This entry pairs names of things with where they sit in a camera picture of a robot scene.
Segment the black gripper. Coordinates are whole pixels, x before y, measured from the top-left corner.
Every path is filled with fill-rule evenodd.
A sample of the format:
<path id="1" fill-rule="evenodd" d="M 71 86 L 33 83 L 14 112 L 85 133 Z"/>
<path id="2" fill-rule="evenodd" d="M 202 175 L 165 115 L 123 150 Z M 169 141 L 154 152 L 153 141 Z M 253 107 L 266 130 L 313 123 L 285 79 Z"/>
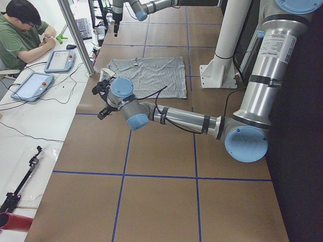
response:
<path id="1" fill-rule="evenodd" d="M 104 119 L 105 117 L 110 115 L 112 111 L 114 111 L 114 107 L 107 102 L 106 100 L 107 95 L 104 94 L 104 95 L 101 95 L 100 97 L 105 102 L 105 107 L 98 113 L 97 117 L 99 119 Z"/>
<path id="2" fill-rule="evenodd" d="M 114 37 L 118 36 L 119 24 L 121 22 L 121 14 L 113 14 L 114 24 Z"/>

